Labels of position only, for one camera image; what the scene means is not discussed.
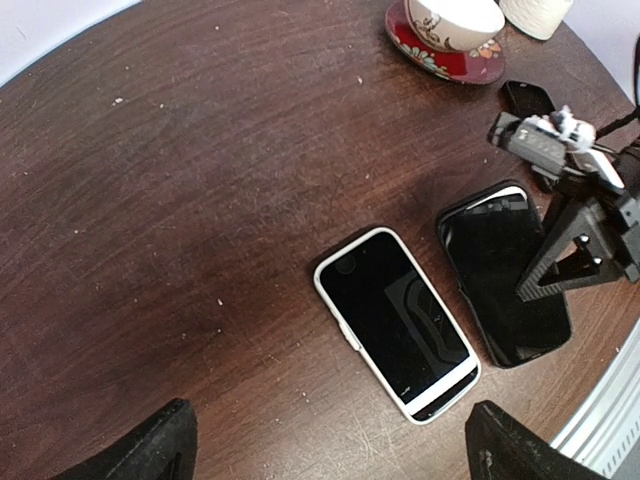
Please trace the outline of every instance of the white wall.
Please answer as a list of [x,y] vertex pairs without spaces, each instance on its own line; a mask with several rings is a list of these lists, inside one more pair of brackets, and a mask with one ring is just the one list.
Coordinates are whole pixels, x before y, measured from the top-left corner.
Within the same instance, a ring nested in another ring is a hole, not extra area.
[[632,98],[640,0],[575,0],[565,20]]
[[0,0],[0,87],[86,28],[139,0]]

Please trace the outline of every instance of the white roll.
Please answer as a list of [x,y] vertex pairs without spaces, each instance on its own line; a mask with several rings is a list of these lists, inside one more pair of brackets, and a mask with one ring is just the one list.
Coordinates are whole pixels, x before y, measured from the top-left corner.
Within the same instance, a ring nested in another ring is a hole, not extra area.
[[527,35],[549,40],[573,0],[500,0],[504,16]]

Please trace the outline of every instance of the white smartphone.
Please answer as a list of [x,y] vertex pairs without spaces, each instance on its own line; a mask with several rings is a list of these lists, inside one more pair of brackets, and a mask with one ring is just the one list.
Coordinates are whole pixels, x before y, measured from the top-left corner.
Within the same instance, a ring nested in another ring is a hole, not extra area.
[[331,255],[314,283],[412,423],[434,420],[478,381],[477,355],[394,231],[375,228]]

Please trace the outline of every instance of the wood grain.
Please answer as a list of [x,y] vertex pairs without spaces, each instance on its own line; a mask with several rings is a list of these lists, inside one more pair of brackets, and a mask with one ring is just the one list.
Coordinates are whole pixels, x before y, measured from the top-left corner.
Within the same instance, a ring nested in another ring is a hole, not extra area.
[[[498,180],[531,183],[485,141],[499,83],[409,64],[386,6],[148,1],[0,90],[2,478],[60,472],[175,396],[198,413],[199,479],[466,478],[463,425],[484,399],[560,430],[638,318],[638,288],[571,293],[567,346],[490,365],[432,225]],[[505,78],[599,125],[629,110],[566,27],[500,40]],[[325,250],[372,224],[398,231],[483,358],[427,427],[311,284]]]

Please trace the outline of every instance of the floral pattern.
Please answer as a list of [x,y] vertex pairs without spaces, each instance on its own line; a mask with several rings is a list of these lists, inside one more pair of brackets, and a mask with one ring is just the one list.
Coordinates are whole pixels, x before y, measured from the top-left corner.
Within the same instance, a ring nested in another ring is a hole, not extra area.
[[489,40],[484,45],[480,45],[475,50],[471,50],[469,55],[473,58],[482,57],[482,58],[498,58],[498,52],[501,52],[502,48],[500,45],[493,39]]
[[418,47],[410,47],[406,43],[402,43],[397,36],[393,36],[393,40],[402,49],[404,53],[409,55],[415,62],[429,70],[434,75],[449,80],[451,75],[447,71],[447,67],[440,67],[436,65],[435,54],[429,53],[425,50],[421,50]]

